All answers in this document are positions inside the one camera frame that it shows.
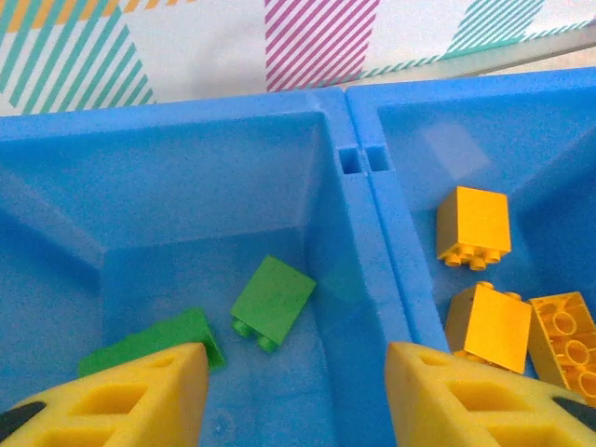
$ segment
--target pink diagonal stripes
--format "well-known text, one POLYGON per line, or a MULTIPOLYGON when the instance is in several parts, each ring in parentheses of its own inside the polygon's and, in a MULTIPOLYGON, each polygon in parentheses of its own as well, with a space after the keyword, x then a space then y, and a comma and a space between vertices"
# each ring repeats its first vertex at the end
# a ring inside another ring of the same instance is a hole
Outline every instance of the pink diagonal stripes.
POLYGON ((265 0, 267 89, 357 77, 380 0, 265 0))

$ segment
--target striped pattern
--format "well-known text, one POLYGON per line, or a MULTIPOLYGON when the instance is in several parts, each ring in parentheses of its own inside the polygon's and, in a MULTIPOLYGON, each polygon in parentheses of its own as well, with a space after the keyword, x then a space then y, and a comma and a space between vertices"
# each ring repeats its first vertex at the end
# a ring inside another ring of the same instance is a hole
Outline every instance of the striped pattern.
POLYGON ((362 73, 379 0, 265 0, 267 90, 323 87, 362 73))
POLYGON ((565 31, 578 30, 580 28, 590 25, 591 23, 593 23, 592 20, 585 20, 579 23, 574 23, 572 25, 560 26, 558 28, 552 28, 550 30, 541 31, 539 33, 527 34, 523 37, 522 42, 525 42, 526 40, 537 39, 539 37, 547 37, 553 34, 564 33, 565 31))
POLYGON ((407 70, 408 68, 415 68, 415 67, 420 67, 422 65, 429 65, 430 63, 432 63, 434 61, 438 61, 439 59, 440 59, 440 55, 438 54, 438 55, 432 56, 431 58, 412 59, 411 61, 400 62, 395 65, 387 65, 384 68, 374 68, 368 72, 360 73, 359 76, 357 76, 355 79, 352 79, 352 80, 365 79, 367 77, 380 76, 380 75, 385 75, 387 73, 395 73, 395 72, 398 72, 401 70, 407 70))
MULTIPOLYGON (((196 0, 186 0, 185 3, 194 3, 196 0)), ((132 12, 137 9, 156 9, 159 7, 173 7, 184 0, 127 0, 121 2, 124 12, 132 12)))
POLYGON ((0 93, 25 115, 154 101, 121 10, 102 17, 111 3, 52 0, 44 10, 45 0, 7 0, 0 27, 17 14, 22 26, 6 35, 0 28, 0 93), (36 30, 40 14, 45 21, 36 30), (64 24, 56 26, 61 18, 64 24))
MULTIPOLYGON (((124 12, 133 12, 137 9, 159 9, 161 7, 172 7, 178 3, 193 3, 195 1, 196 0, 127 0, 121 3, 124 12)), ((47 16, 49 15, 52 6, 56 3, 55 0, 20 0, 18 2, 11 2, 11 0, 0 0, 0 7, 5 2, 8 4, 14 4, 11 7, 16 7, 17 9, 14 14, 10 14, 11 21, 7 28, 9 33, 15 33, 23 26, 34 30, 41 28, 47 21, 47 16), (40 7, 35 19, 33 21, 26 21, 24 18, 30 3, 39 3, 40 7)), ((55 21, 57 25, 63 25, 66 23, 66 21, 68 21, 68 19, 72 16, 76 3, 77 2, 75 0, 68 0, 67 2, 64 2, 64 8, 55 21)), ((98 3, 99 0, 89 1, 81 12, 79 19, 91 19, 91 16, 95 12, 95 8, 98 3)), ((114 14, 117 7, 118 0, 109 0, 108 2, 105 2, 105 7, 101 12, 102 17, 110 17, 112 14, 114 14)))
POLYGON ((447 53, 484 49, 521 40, 545 0, 475 0, 447 53))

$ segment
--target teal diagonal stripes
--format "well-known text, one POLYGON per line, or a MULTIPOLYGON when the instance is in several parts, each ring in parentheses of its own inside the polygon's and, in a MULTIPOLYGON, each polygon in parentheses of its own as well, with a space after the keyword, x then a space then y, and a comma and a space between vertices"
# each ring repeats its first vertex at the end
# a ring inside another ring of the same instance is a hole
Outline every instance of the teal diagonal stripes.
POLYGON ((0 93, 24 115, 155 101, 122 10, 112 0, 0 0, 3 42, 0 93), (20 26, 5 40, 15 14, 20 26), (40 17, 43 22, 34 26, 40 17))
POLYGON ((400 70, 406 70, 408 68, 420 67, 422 65, 428 65, 440 59, 440 55, 435 55, 430 58, 412 59, 407 62, 396 63, 395 65, 387 65, 384 68, 373 68, 368 72, 362 72, 356 79, 365 79, 367 77, 373 77, 378 75, 384 75, 385 73, 395 73, 400 70))
POLYGON ((85 47, 85 44, 87 43, 89 36, 91 35, 91 32, 93 31, 95 26, 97 26, 100 16, 102 15, 102 12, 107 6, 107 4, 108 0, 100 0, 98 4, 95 6, 95 9, 91 14, 91 17, 89 18, 89 20, 87 20, 87 23, 85 24, 85 28, 83 28, 83 31, 78 36, 78 39, 76 39, 76 43, 74 44, 73 50, 71 51, 71 54, 69 54, 68 59, 64 63, 64 66, 62 67, 60 74, 58 75, 58 79, 56 80, 54 87, 52 87, 52 90, 47 95, 46 102, 44 102, 44 105, 41 109, 42 114, 49 112, 52 105, 54 104, 54 101, 56 101, 56 97, 60 92, 60 88, 66 81, 68 75, 73 70, 76 60, 81 55, 81 52, 83 51, 83 48, 85 47))
POLYGON ((565 33, 567 31, 578 30, 585 26, 589 26, 591 23, 592 23, 592 20, 584 20, 584 21, 579 21, 578 23, 574 23, 572 25, 560 26, 558 28, 552 28, 550 30, 543 30, 540 32, 527 34, 523 37, 522 42, 525 42, 526 40, 537 39, 539 37, 547 37, 547 36, 553 35, 553 34, 559 34, 559 33, 565 33))
MULTIPOLYGON (((10 78, 10 75, 12 75, 12 71, 14 70, 15 65, 17 64, 17 59, 19 58, 20 52, 22 51, 22 48, 25 45, 25 40, 27 39, 27 35, 29 34, 31 25, 34 23, 34 19, 37 15, 39 7, 41 7, 41 0, 33 0, 29 4, 29 7, 27 7, 25 17, 23 17, 22 19, 22 25, 17 31, 15 40, 12 41, 12 45, 10 46, 10 50, 8 51, 7 59, 4 61, 4 65, 2 67, 2 72, 0 72, 1 92, 4 92, 5 88, 7 87, 8 79, 10 78)), ((60 8, 60 5, 54 6, 52 8, 52 12, 60 11, 60 8)))
POLYGON ((468 53, 522 40, 545 1, 474 0, 460 22, 447 54, 453 56, 451 53, 468 53))
POLYGON ((100 33, 100 36, 97 38, 97 40, 93 44, 93 47, 91 48, 91 51, 89 52, 88 56, 85 58, 85 61, 83 62, 83 65, 81 66, 81 69, 76 74, 76 78, 74 79, 74 82, 68 88, 68 91, 66 92, 66 96, 62 100, 60 108, 58 109, 59 112, 64 112, 64 111, 68 110, 68 108, 70 107, 71 102, 75 98, 76 92, 81 88, 81 86, 83 84, 83 80, 88 75, 89 71, 91 70, 91 66, 93 65, 93 62, 99 58, 100 52, 102 51, 102 49, 104 47, 106 47, 106 42, 107 42, 108 38, 110 37, 110 35, 112 34, 112 31, 114 30, 114 28, 115 28, 116 24, 118 23, 118 20, 120 19, 121 16, 122 16, 122 13, 120 12, 120 9, 117 8, 115 10, 114 14, 112 14, 112 16, 110 16, 108 21, 106 23, 104 23, 102 32, 100 33))
POLYGON ((56 66, 56 62, 58 61, 58 58, 60 57, 62 51, 64 50, 66 41, 68 40, 71 33, 73 32, 73 28, 75 27, 76 22, 79 20, 81 13, 83 12, 83 8, 85 7, 86 4, 87 4, 87 0, 76 0, 76 3, 74 4, 73 11, 71 12, 71 15, 68 18, 68 20, 66 21, 66 23, 64 23, 64 26, 62 27, 62 31, 60 32, 60 35, 58 36, 58 40, 56 41, 56 43, 54 44, 54 47, 51 49, 51 51, 49 53, 49 57, 46 61, 46 65, 44 66, 44 69, 42 70, 41 75, 39 75, 39 77, 37 78, 37 82, 35 82, 33 92, 31 93, 29 100, 25 103, 25 107, 23 108, 24 114, 30 114, 31 111, 33 110, 34 105, 37 102, 37 100, 39 99, 39 96, 41 95, 41 91, 44 88, 44 85, 46 84, 50 73, 56 66))
MULTIPOLYGON (((49 10, 49 14, 47 15, 46 22, 44 23, 44 26, 42 26, 41 29, 39 30, 39 34, 37 35, 37 38, 35 39, 34 47, 31 50, 31 52, 29 53, 27 62, 25 62, 25 66, 23 67, 23 69, 20 72, 19 81, 17 82, 17 86, 12 91, 12 95, 10 95, 10 103, 12 105, 14 105, 15 107, 17 106, 17 104, 20 100, 20 95, 24 91, 27 81, 29 81, 29 78, 31 77, 31 72, 34 70, 34 67, 37 64, 37 61, 39 60, 39 56, 40 56, 42 50, 44 49, 44 46, 46 45, 47 38, 49 37, 49 34, 52 31, 54 23, 56 22, 56 19, 58 18, 60 11, 64 7, 64 2, 65 2, 65 0, 56 0, 52 4, 52 8, 49 10)), ((34 2, 32 2, 29 5, 29 9, 31 9, 33 7, 33 3, 34 2)), ((31 22, 28 22, 28 21, 25 22, 25 20, 24 20, 23 24, 19 28, 18 34, 20 34, 21 32, 23 32, 25 30, 27 33, 29 33, 29 29, 31 28, 32 24, 33 24, 33 19, 31 22)))
POLYGON ((15 13, 15 9, 17 8, 17 2, 18 0, 5 0, 4 4, 0 5, 0 46, 4 41, 4 36, 7 34, 8 26, 10 26, 10 21, 12 20, 12 15, 15 13))

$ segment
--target orange stripes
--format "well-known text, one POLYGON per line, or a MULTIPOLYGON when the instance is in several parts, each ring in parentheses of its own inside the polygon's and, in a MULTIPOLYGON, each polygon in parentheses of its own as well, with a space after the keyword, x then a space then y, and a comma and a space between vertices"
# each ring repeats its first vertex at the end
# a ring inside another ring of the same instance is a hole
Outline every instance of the orange stripes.
POLYGON ((47 20, 47 15, 49 14, 49 11, 51 10, 53 3, 54 0, 43 0, 41 2, 41 7, 39 7, 39 10, 37 11, 37 15, 35 16, 34 25, 32 28, 36 29, 44 26, 44 23, 46 23, 47 20))
POLYGON ((159 0, 149 0, 147 2, 147 6, 145 7, 145 9, 153 9, 154 7, 157 6, 158 3, 159 3, 159 0))
POLYGON ((12 20, 8 25, 8 32, 15 33, 19 30, 20 23, 22 22, 23 18, 25 17, 25 12, 27 12, 27 7, 31 3, 30 0, 23 0, 19 1, 17 4, 17 8, 15 9, 14 15, 12 16, 12 20))
MULTIPOLYGON (((8 0, 0 0, 0 8, 4 6, 8 0)), ((42 0, 41 6, 37 11, 37 15, 35 16, 34 23, 32 28, 39 29, 47 21, 47 15, 52 8, 56 0, 42 0)), ((56 20, 56 25, 63 25, 66 21, 70 18, 71 14, 73 13, 73 9, 75 4, 78 0, 66 0, 64 3, 64 7, 56 20)), ((196 0, 186 0, 185 3, 194 3, 196 0)), ((172 7, 178 4, 179 0, 129 0, 126 6, 123 9, 123 12, 130 13, 137 9, 154 9, 160 3, 163 4, 166 2, 168 7, 172 7)), ((17 8, 12 16, 10 24, 8 25, 8 32, 15 33, 19 30, 20 26, 22 25, 23 18, 27 12, 27 8, 31 5, 32 0, 18 0, 17 8)), ((93 10, 97 7, 99 0, 88 0, 85 4, 85 8, 83 9, 83 13, 81 14, 80 20, 88 20, 91 17, 93 10)), ((118 0, 110 0, 105 7, 105 10, 102 12, 104 17, 109 17, 114 14, 115 9, 118 7, 118 0)))
POLYGON ((93 9, 96 8, 99 1, 100 0, 89 0, 87 2, 87 4, 85 5, 85 8, 83 9, 83 12, 81 13, 81 20, 88 20, 88 18, 91 17, 91 14, 93 13, 93 9))
POLYGON ((134 11, 138 5, 139 5, 139 0, 129 0, 129 2, 127 3, 127 5, 124 8, 124 12, 134 11))

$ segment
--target lego stud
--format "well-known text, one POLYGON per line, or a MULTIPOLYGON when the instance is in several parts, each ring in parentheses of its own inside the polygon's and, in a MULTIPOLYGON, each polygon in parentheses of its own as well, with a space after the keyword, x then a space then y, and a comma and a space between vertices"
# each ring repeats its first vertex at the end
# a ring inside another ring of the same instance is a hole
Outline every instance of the lego stud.
POLYGON ((543 305, 542 301, 536 300, 536 298, 530 301, 535 303, 536 312, 538 312, 540 319, 543 321, 552 318, 552 315, 559 309, 559 307, 554 303, 547 303, 543 305))
POLYGON ((576 320, 567 312, 554 312, 543 316, 544 326, 549 337, 572 335, 577 331, 576 320))
POLYGON ((480 272, 486 268, 486 263, 482 258, 472 258, 469 260, 469 268, 475 272, 480 272))
POLYGON ((596 373, 583 371, 567 375, 569 387, 584 397, 596 398, 596 373))
POLYGON ((457 254, 462 261, 469 261, 474 257, 474 247, 469 245, 460 245, 457 249, 457 254))
POLYGON ((555 339, 552 347, 557 354, 557 361, 561 365, 581 366, 589 362, 588 347, 577 340, 555 339))
POLYGON ((485 287, 487 289, 490 289, 491 291, 494 290, 494 285, 488 281, 478 281, 476 284, 479 286, 485 287))
POLYGON ((514 300, 522 300, 522 296, 516 293, 515 291, 504 291, 503 294, 508 296, 509 298, 513 298, 514 300))
POLYGON ((269 353, 273 352, 274 349, 277 347, 276 343, 273 340, 265 337, 264 335, 259 335, 259 337, 257 338, 257 345, 259 345, 263 351, 269 353))
POLYGON ((487 264, 496 264, 501 261, 501 253, 499 250, 487 250, 484 255, 484 262, 487 264))
POLYGON ((234 318, 234 321, 232 321, 232 328, 234 328, 234 331, 236 331, 238 335, 244 338, 248 338, 252 332, 252 329, 248 324, 237 318, 234 318))
POLYGON ((450 267, 458 267, 462 264, 462 260, 456 254, 450 253, 445 257, 445 264, 450 267))

